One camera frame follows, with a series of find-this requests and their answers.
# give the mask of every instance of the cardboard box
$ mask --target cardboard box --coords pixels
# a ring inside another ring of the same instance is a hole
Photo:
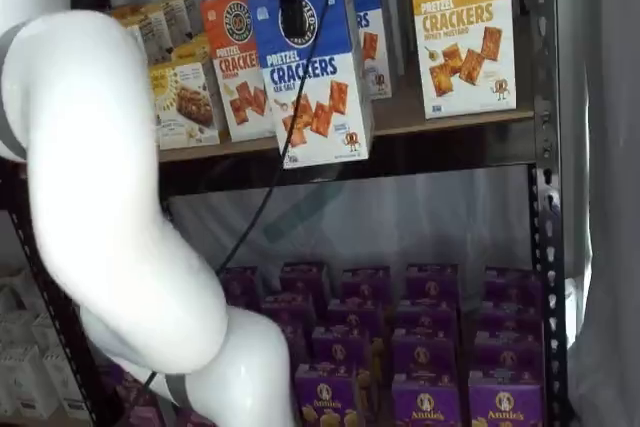
[[[182,35],[175,48],[184,42],[191,42],[196,35],[202,33],[202,18],[193,0],[166,0],[173,10],[176,25]]]
[[[304,425],[363,426],[352,367],[330,363],[303,364],[295,376],[295,388]]]
[[[91,416],[87,411],[87,406],[82,399],[82,394],[78,389],[78,384],[62,347],[54,347],[49,350],[44,354],[42,362],[67,415],[73,419],[90,420]]]
[[[149,69],[161,150],[219,144],[226,122],[208,57],[191,57]]]
[[[289,128],[293,128],[284,166],[366,159],[373,139],[373,115],[363,78],[353,0],[328,1],[298,117],[292,126],[294,104],[325,0],[302,3],[306,34],[291,40],[284,36],[280,25],[280,0],[249,0],[280,149],[284,148]]]
[[[413,0],[427,118],[516,108],[511,0]]]
[[[204,0],[201,5],[231,139],[274,134],[271,107],[258,64],[255,22],[248,0]]]
[[[392,392],[395,425],[462,425],[460,397],[451,373],[396,374]]]
[[[11,393],[24,417],[48,419],[58,408],[58,396],[35,345],[11,347],[0,354]]]
[[[473,368],[469,404],[474,427],[543,425],[542,387],[529,372]]]
[[[286,292],[308,293],[316,314],[324,318],[331,298],[329,271],[322,262],[286,262],[280,271],[280,288]]]
[[[35,344],[36,339],[31,331],[33,320],[33,315],[25,310],[0,314],[0,342],[8,347]]]
[[[60,346],[60,339],[49,314],[40,314],[31,324],[31,332],[38,343],[40,353]]]

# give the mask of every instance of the circular logo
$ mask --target circular logo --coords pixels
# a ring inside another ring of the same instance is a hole
[[[420,394],[416,403],[418,404],[418,407],[420,407],[425,412],[431,412],[433,410],[433,407],[435,406],[433,397],[431,397],[429,394]]]
[[[282,29],[282,12],[280,12],[280,31],[287,42],[299,49],[309,45],[315,39],[318,33],[318,17],[316,11],[308,0],[300,0],[302,2],[302,15],[304,18],[304,37],[296,37],[294,39],[287,38]]]
[[[224,26],[231,40],[238,43],[249,40],[253,32],[249,8],[242,2],[231,2],[224,11]]]
[[[496,396],[496,406],[503,412],[511,412],[514,404],[513,397],[508,392],[500,392]]]

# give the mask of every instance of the purple box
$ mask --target purple box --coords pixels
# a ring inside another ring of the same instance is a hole
[[[542,388],[529,372],[472,369],[469,404],[473,425],[542,426]]]
[[[329,272],[322,262],[286,262],[280,271],[280,288],[285,292],[309,293],[316,313],[324,318],[331,298]]]
[[[389,381],[391,377],[389,358],[389,335],[385,328],[382,307],[371,300],[350,298],[333,299],[327,309],[329,321],[366,329],[371,340],[373,372],[378,382]]]
[[[438,299],[458,305],[458,266],[455,264],[409,264],[406,276],[409,299]]]
[[[307,339],[311,338],[316,324],[313,302],[309,294],[284,292],[269,295],[262,302],[262,313],[277,323],[299,322]]]
[[[344,324],[316,327],[312,343],[317,362],[353,365],[356,368],[362,410],[367,419],[375,418],[379,400],[378,386],[371,375],[373,359],[369,333]]]
[[[443,369],[456,372],[455,344],[443,332],[430,329],[396,329],[391,339],[396,374],[412,370]]]
[[[460,397],[450,373],[409,372],[393,379],[397,426],[460,426]]]
[[[302,364],[295,376],[303,425],[363,425],[358,414],[355,372],[352,367],[331,363]]]
[[[257,267],[226,267],[218,278],[229,305],[259,311],[263,289]]]

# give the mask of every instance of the macaroni and cheese box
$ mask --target macaroni and cheese box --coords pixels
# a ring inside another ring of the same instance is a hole
[[[413,0],[426,117],[516,108],[511,0]]]
[[[284,165],[292,168],[366,159],[373,138],[373,116],[364,85],[353,0],[328,0],[320,32],[325,0],[301,2],[306,34],[288,39],[280,25],[280,1],[249,0],[281,149],[293,121],[307,58],[318,35]]]
[[[455,376],[446,371],[411,371],[393,379],[395,425],[462,425]]]
[[[286,262],[280,271],[280,287],[286,292],[310,294],[316,314],[325,316],[331,288],[329,271],[322,262]]]
[[[360,427],[358,395],[353,367],[330,363],[298,367],[295,387],[303,425]]]
[[[149,74],[161,150],[220,143],[226,122],[206,56],[155,65]]]
[[[231,139],[273,135],[248,0],[204,0],[201,10]]]
[[[469,404],[474,427],[543,425],[542,388],[529,372],[473,368]]]

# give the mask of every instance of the white box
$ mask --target white box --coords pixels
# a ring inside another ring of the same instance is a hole
[[[36,345],[11,347],[0,354],[13,398],[25,417],[48,419],[58,407],[58,396]]]
[[[42,353],[60,346],[60,339],[49,314],[40,314],[31,325],[31,332]]]
[[[89,420],[89,412],[62,347],[49,350],[42,361],[67,415],[74,419]]]
[[[202,33],[202,18],[193,0],[166,0],[166,2],[173,9],[182,42],[190,42]]]
[[[11,347],[18,344],[35,344],[31,331],[33,314],[26,310],[0,314],[0,342]]]
[[[302,4],[307,32],[304,38],[291,40],[280,25],[279,0],[249,0],[280,149],[292,123],[307,57],[316,35],[320,35],[284,166],[289,169],[367,159],[373,115],[363,79],[353,0],[328,0],[319,34],[325,0],[302,0]]]

